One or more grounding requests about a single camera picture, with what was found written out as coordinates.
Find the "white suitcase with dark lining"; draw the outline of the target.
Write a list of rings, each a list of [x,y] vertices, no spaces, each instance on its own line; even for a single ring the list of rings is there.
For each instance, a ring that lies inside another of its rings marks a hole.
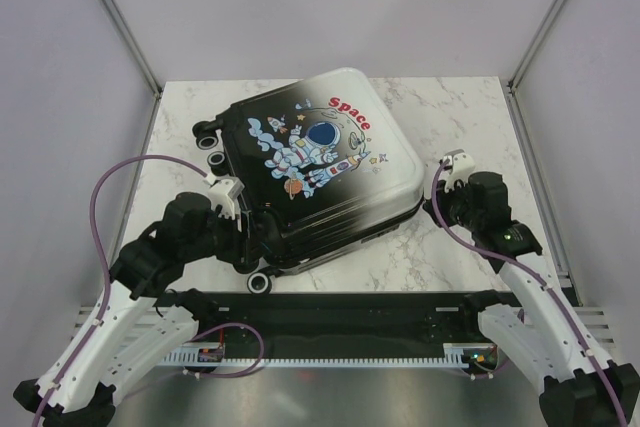
[[[244,184],[240,212],[263,247],[240,272],[254,294],[395,230],[424,199],[422,161],[354,68],[237,101],[192,132],[211,172]]]

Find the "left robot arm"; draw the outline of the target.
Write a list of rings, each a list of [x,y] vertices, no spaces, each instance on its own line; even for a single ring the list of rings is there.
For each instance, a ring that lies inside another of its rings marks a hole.
[[[231,194],[180,193],[161,220],[121,248],[104,272],[101,297],[63,354],[46,373],[21,382],[13,393],[32,413],[33,425],[106,426],[116,408],[134,395],[135,385],[183,344],[231,329],[263,339],[244,322],[221,321],[213,301],[190,289],[179,293],[164,316],[133,343],[123,343],[188,264],[210,257],[227,263],[240,259],[239,217]]]

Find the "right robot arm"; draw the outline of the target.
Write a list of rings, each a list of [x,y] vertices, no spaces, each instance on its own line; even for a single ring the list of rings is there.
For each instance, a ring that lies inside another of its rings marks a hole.
[[[601,346],[562,292],[541,244],[513,219],[500,174],[447,156],[424,210],[462,247],[485,259],[519,301],[519,318],[497,292],[478,292],[458,315],[467,339],[488,338],[532,384],[549,426],[626,426],[639,398],[639,374]]]

